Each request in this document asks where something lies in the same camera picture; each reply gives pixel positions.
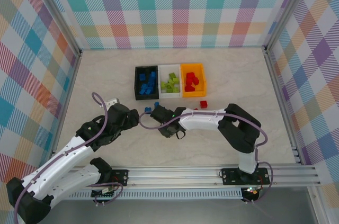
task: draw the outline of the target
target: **robotic arm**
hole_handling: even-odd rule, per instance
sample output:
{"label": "robotic arm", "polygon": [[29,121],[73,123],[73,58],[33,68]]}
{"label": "robotic arm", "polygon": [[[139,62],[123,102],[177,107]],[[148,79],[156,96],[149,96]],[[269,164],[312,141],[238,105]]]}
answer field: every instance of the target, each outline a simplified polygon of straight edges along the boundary
{"label": "robotic arm", "polygon": [[229,104],[226,109],[213,111],[196,111],[177,107],[174,112],[158,105],[150,116],[161,124],[168,123],[175,117],[180,117],[159,128],[160,133],[166,138],[176,134],[178,139],[182,139],[186,135],[186,131],[192,129],[220,131],[231,146],[239,152],[238,172],[243,182],[247,183],[253,179],[251,175],[257,169],[255,143],[260,132],[243,120],[223,114],[238,116],[261,127],[258,120],[236,104]]}
{"label": "robotic arm", "polygon": [[[76,136],[43,166],[22,180],[14,177],[7,183],[8,199],[13,207],[24,188],[31,183],[18,208],[18,213],[26,224],[40,222],[57,203],[83,187],[113,181],[112,168],[101,158],[93,159],[80,171],[68,174],[81,160],[96,152],[101,146],[115,141],[123,130],[137,126],[139,114],[137,110],[129,110],[120,103],[114,104],[108,110],[108,121],[102,133],[90,142],[90,139],[102,129],[104,118],[101,115],[84,123],[76,131]],[[89,142],[87,145],[68,153],[70,149],[87,141]],[[46,167],[47,169],[34,180],[34,177]]]}

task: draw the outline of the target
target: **red cube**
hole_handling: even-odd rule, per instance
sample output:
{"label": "red cube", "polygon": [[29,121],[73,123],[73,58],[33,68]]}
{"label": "red cube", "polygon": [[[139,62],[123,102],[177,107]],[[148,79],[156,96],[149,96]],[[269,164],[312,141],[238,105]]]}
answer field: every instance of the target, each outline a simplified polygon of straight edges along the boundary
{"label": "red cube", "polygon": [[186,85],[192,85],[193,79],[191,78],[186,78]]}
{"label": "red cube", "polygon": [[200,107],[201,107],[202,109],[207,108],[207,101],[201,101],[201,102],[200,102]]}
{"label": "red cube", "polygon": [[195,91],[195,88],[191,85],[186,85],[185,86],[185,91],[186,92],[194,92]]}
{"label": "red cube", "polygon": [[194,72],[189,72],[186,74],[186,78],[193,78],[193,77],[195,77]]}
{"label": "red cube", "polygon": [[197,77],[193,77],[193,84],[199,85],[199,79]]}

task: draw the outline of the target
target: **white floor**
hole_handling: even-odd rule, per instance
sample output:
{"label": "white floor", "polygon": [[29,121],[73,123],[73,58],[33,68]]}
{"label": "white floor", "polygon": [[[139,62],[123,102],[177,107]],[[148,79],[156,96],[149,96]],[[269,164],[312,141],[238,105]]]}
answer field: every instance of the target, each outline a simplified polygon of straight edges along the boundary
{"label": "white floor", "polygon": [[[223,109],[236,103],[257,118],[269,136],[259,149],[259,159],[270,163],[294,163],[286,129],[260,48],[239,49],[134,49],[85,51],[70,99],[58,150],[75,131],[103,110],[92,100],[99,93],[105,100],[116,97],[120,103],[139,114],[154,100],[136,101],[134,76],[136,66],[202,62],[208,84],[202,98],[160,99],[160,105],[175,110],[178,106],[199,107],[208,101],[208,109]],[[150,117],[145,124],[156,126]],[[177,140],[163,137],[157,130],[138,126],[124,131],[112,144],[100,148],[79,165],[102,157],[112,166],[185,166],[238,163],[237,152],[216,131],[188,131]]]}

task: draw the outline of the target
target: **cable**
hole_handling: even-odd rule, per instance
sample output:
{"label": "cable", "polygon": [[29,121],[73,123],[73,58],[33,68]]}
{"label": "cable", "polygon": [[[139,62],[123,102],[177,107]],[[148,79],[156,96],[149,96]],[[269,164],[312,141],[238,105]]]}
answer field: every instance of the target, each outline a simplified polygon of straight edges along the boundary
{"label": "cable", "polygon": [[56,156],[55,159],[53,159],[50,163],[48,163],[40,172],[38,172],[35,177],[30,181],[30,183],[23,189],[23,191],[20,193],[19,197],[17,198],[17,201],[15,203],[15,207],[14,207],[14,223],[15,224],[19,224],[19,220],[18,220],[18,217],[17,217],[17,214],[18,214],[18,210],[19,210],[19,203],[22,199],[22,197],[24,196],[25,192],[29,189],[29,187],[34,184],[36,182],[36,180],[40,177],[40,175],[45,172],[51,165],[53,165],[56,161],[58,161],[59,159],[61,159],[62,157],[64,156],[67,156],[69,153],[71,153],[72,151],[75,151],[77,149],[79,149],[80,147],[83,147],[84,145],[88,145],[89,143],[91,143],[92,141],[94,141],[98,136],[100,136],[100,134],[103,132],[103,130],[105,129],[106,127],[106,124],[107,124],[107,120],[108,120],[108,112],[107,112],[107,107],[105,105],[105,102],[104,100],[101,98],[100,95],[98,95],[98,93],[95,93],[93,92],[92,93],[92,98],[93,100],[100,104],[100,105],[103,105],[104,107],[104,111],[105,111],[105,121],[104,121],[104,124],[102,126],[102,128],[100,129],[100,131],[93,137],[91,138],[89,141],[86,141],[68,151],[64,153],[60,153],[60,155]]}
{"label": "cable", "polygon": [[161,128],[163,128],[163,127],[169,125],[169,124],[172,123],[173,121],[175,121],[175,120],[177,120],[177,119],[180,119],[181,117],[186,117],[186,116],[189,116],[189,115],[195,115],[195,114],[200,114],[200,115],[215,115],[215,116],[221,115],[221,116],[223,116],[223,117],[232,117],[232,118],[236,118],[236,119],[238,119],[238,120],[241,120],[241,121],[243,121],[243,122],[248,123],[249,125],[253,126],[255,129],[257,129],[257,130],[264,136],[264,138],[265,138],[264,141],[262,141],[262,142],[260,142],[260,143],[257,143],[257,144],[255,145],[255,161],[256,161],[257,163],[259,163],[259,164],[262,163],[262,164],[268,165],[268,167],[269,167],[270,170],[271,170],[271,180],[270,180],[270,185],[269,185],[269,187],[267,188],[266,193],[265,193],[264,195],[262,195],[259,199],[262,199],[263,197],[265,197],[266,194],[267,194],[267,192],[269,191],[269,189],[272,187],[272,184],[273,184],[273,168],[272,168],[271,164],[268,163],[268,162],[260,162],[260,161],[258,160],[258,147],[259,147],[259,146],[263,146],[264,144],[266,144],[266,143],[268,142],[269,138],[268,138],[266,132],[265,132],[262,128],[260,128],[258,125],[256,125],[255,123],[253,123],[253,122],[247,120],[246,118],[243,118],[243,117],[240,117],[240,116],[238,116],[238,115],[235,115],[235,114],[215,113],[215,112],[199,112],[199,111],[198,111],[198,112],[191,112],[191,113],[186,113],[186,114],[178,115],[177,117],[174,117],[173,119],[169,120],[168,122],[166,122],[166,123],[164,123],[164,124],[162,124],[162,125],[160,125],[160,126],[157,126],[157,127],[148,127],[148,126],[145,126],[145,125],[141,122],[141,118],[142,118],[145,114],[148,114],[148,113],[149,113],[149,112],[144,112],[144,113],[142,113],[142,114],[139,116],[139,124],[140,124],[140,126],[143,127],[143,128],[145,128],[145,129],[147,129],[147,130],[157,130],[157,129],[161,129]]}
{"label": "cable", "polygon": [[[119,197],[123,191],[123,185],[121,183],[100,183],[100,184],[91,184],[88,187],[98,187],[98,186],[106,186],[106,185],[117,185],[118,187],[121,187],[121,190],[119,191],[119,193],[117,195],[115,195],[112,199],[108,200],[107,202],[104,202],[102,205],[105,206],[106,204],[110,204],[112,203],[115,199],[117,199],[117,197]],[[97,198],[99,196],[95,196],[94,198],[94,202],[96,204],[96,206],[99,205],[99,203],[97,202]]]}

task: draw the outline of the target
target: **orange bin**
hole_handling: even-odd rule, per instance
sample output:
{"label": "orange bin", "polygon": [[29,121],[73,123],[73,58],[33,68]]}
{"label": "orange bin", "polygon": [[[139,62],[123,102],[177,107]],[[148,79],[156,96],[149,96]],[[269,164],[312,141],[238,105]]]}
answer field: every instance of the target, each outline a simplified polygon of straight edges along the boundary
{"label": "orange bin", "polygon": [[[195,76],[199,79],[199,84],[194,85],[194,92],[186,92],[186,74],[194,72]],[[203,97],[207,93],[207,82],[205,78],[205,72],[203,70],[203,64],[181,64],[181,79],[182,79],[182,90],[183,97]]]}

